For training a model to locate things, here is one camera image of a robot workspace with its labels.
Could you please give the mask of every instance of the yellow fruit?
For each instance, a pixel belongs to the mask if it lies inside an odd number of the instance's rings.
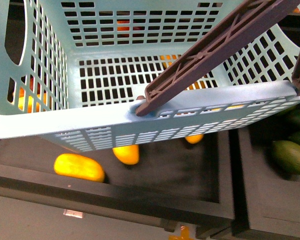
[[[47,102],[47,94],[44,93],[43,94],[43,102],[46,103]],[[28,96],[28,108],[27,108],[27,112],[30,114],[32,112],[32,105],[34,104],[34,98],[32,96]],[[24,110],[24,105],[25,105],[25,97],[19,97],[19,102],[18,102],[18,107],[19,109],[21,109],[22,111]],[[39,112],[40,111],[40,103],[36,103],[35,105],[35,112]]]
[[[112,148],[120,162],[135,165],[139,162],[139,145],[119,146]]]
[[[58,175],[103,183],[105,171],[95,160],[73,153],[59,155],[54,162]]]
[[[194,136],[186,136],[185,140],[190,144],[197,144],[204,138],[203,134],[194,135]]]

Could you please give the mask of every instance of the basket grid hole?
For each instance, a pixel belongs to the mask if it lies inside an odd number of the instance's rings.
[[[39,111],[66,109],[68,108],[67,56],[56,33],[53,32],[48,17],[44,15],[42,6],[40,4],[37,6],[38,4],[33,6],[33,55],[30,62],[34,75],[30,76],[30,83],[23,81],[25,83],[23,92],[27,93],[30,90],[34,95],[31,96],[33,100],[22,101],[28,104],[28,108],[31,108],[32,103],[36,105],[37,107],[32,107],[33,112],[38,112],[38,108]]]
[[[80,60],[79,75],[82,106],[119,104],[135,100],[133,85],[151,83],[180,54]],[[216,88],[212,72],[187,90]]]
[[[205,7],[205,4],[198,3],[193,10],[116,12],[96,11],[93,2],[62,2],[61,6],[75,45],[92,47],[196,42],[214,27],[218,8],[223,5],[214,2]]]
[[[269,29],[223,63],[232,85],[291,81],[294,64]]]

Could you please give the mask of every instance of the light blue plastic basket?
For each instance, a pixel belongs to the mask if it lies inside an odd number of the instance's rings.
[[[146,85],[241,2],[24,0],[16,65],[4,45],[9,1],[0,0],[0,139],[39,135],[86,152],[241,128],[300,103],[288,81],[300,49],[275,25],[152,114],[135,115]]]

